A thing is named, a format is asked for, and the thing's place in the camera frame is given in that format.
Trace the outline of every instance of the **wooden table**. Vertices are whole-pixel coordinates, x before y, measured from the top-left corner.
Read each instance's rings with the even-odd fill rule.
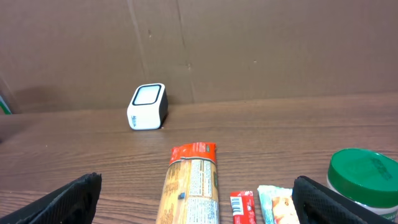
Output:
[[[0,116],[0,217],[83,174],[103,175],[94,223],[154,223],[173,146],[214,141],[222,223],[229,193],[325,184],[331,155],[362,147],[398,159],[398,94],[172,106],[164,128],[132,131],[126,110]]]

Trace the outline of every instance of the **green lid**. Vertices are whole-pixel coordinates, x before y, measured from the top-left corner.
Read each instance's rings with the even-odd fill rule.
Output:
[[[328,178],[339,193],[375,208],[398,205],[398,162],[366,149],[343,149],[331,157]]]

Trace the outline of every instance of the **small white box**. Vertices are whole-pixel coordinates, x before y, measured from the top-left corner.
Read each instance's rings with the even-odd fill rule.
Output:
[[[166,117],[168,107],[163,84],[141,85],[136,89],[127,108],[127,120],[134,130],[158,129]]]

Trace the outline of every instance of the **snack package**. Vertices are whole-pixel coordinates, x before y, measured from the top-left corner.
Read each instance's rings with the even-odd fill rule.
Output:
[[[260,185],[257,190],[266,224],[300,224],[292,200],[292,189]]]
[[[219,224],[216,144],[172,149],[156,224]]]
[[[256,224],[252,191],[232,192],[231,206],[234,224]]]

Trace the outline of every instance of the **red wrapper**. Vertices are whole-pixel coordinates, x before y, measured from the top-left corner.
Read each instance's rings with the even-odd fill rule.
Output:
[[[252,191],[232,192],[231,206],[234,224],[256,224]]]

